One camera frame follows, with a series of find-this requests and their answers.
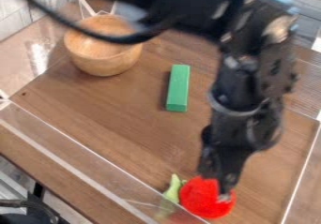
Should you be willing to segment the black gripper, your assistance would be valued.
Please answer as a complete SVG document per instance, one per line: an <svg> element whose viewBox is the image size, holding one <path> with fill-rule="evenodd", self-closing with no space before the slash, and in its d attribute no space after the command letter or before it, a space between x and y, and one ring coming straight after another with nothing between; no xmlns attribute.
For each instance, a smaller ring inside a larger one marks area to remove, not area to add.
<svg viewBox="0 0 321 224"><path fill-rule="evenodd" d="M219 78L208 101L196 171L203 178L218 179L219 194L228 196L251 153L270 149L280 139L283 97L266 96L252 78L235 82Z"/></svg>

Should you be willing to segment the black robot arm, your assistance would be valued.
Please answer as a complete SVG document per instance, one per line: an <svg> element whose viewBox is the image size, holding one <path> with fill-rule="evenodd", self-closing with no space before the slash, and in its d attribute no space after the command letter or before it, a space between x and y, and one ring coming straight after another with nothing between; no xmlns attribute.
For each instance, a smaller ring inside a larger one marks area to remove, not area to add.
<svg viewBox="0 0 321 224"><path fill-rule="evenodd" d="M290 0L119 0L141 8L129 35L92 37L117 44L147 41L173 28L214 42L220 51L210 88L210 124L202 131L198 172L215 179L222 195L238 183L243 165L282 134L283 96L297 81Z"/></svg>

